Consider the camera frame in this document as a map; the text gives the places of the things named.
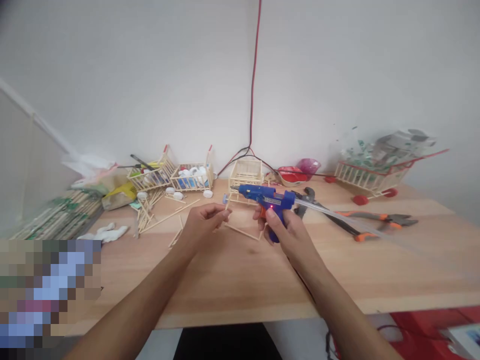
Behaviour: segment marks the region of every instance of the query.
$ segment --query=hand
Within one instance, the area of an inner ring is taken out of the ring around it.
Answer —
[[[201,243],[212,234],[212,231],[218,229],[222,222],[229,222],[231,213],[231,209],[225,210],[225,205],[214,202],[192,207],[174,248],[188,249],[195,253]]]
[[[271,245],[273,245],[273,242],[270,240],[269,231],[272,229],[275,232],[280,240],[281,249],[294,268],[297,269],[301,265],[321,264],[324,266],[322,258],[317,249],[315,249],[314,243],[301,218],[290,210],[283,210],[285,228],[280,218],[271,208],[266,211],[267,225],[265,225],[265,219],[260,218],[261,212],[262,207],[258,205],[253,214],[253,219],[258,220],[258,229],[262,231],[266,226],[264,236]]]

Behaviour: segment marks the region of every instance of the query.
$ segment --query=white wall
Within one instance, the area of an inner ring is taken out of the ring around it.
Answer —
[[[28,219],[78,176],[62,150],[0,90],[0,232]]]
[[[0,19],[0,77],[74,147],[182,162],[248,143],[255,0],[17,0]],[[406,182],[480,224],[476,0],[264,0],[253,148],[273,166],[335,162],[358,126],[438,135]]]

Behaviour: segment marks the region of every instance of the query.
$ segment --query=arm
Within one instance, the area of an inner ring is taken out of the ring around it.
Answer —
[[[135,359],[199,246],[228,221],[231,212],[215,203],[193,207],[173,249],[80,339],[65,359]]]
[[[260,216],[255,211],[254,219]],[[402,357],[370,325],[352,298],[329,272],[302,220],[292,211],[284,210],[286,228],[271,209],[266,221],[280,240],[280,246],[293,268],[311,291],[315,306],[325,319],[338,344],[342,359],[398,359]],[[260,219],[259,228],[265,224]]]

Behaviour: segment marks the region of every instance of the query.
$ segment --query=finger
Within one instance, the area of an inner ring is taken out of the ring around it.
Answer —
[[[274,242],[270,239],[270,226],[265,225],[265,231],[263,232],[263,237],[266,239],[266,242],[274,246]]]
[[[283,221],[285,221],[285,226],[288,227],[290,224],[303,223],[302,219],[293,211],[283,210]]]
[[[275,232],[276,236],[280,241],[289,236],[287,228],[282,224],[282,221],[280,220],[278,215],[271,208],[266,211],[266,222]]]
[[[262,206],[258,204],[255,206],[255,212],[253,213],[253,220],[257,220],[260,217],[260,214],[262,213]]]
[[[230,211],[223,210],[221,212],[218,212],[215,216],[213,216],[211,219],[207,221],[211,224],[212,229],[215,229],[219,227],[222,224],[222,222],[228,222],[229,215],[230,215]]]
[[[258,230],[262,231],[265,229],[265,219],[259,218],[258,219]]]
[[[198,208],[199,208],[200,215],[204,219],[210,219],[216,214],[218,214],[219,212],[224,211],[225,205],[212,202],[209,204],[199,206]]]

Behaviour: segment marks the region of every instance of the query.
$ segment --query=white bottle cap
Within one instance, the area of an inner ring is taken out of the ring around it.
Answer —
[[[211,190],[205,190],[203,192],[203,196],[206,197],[207,199],[210,199],[213,195],[214,195],[214,193]]]

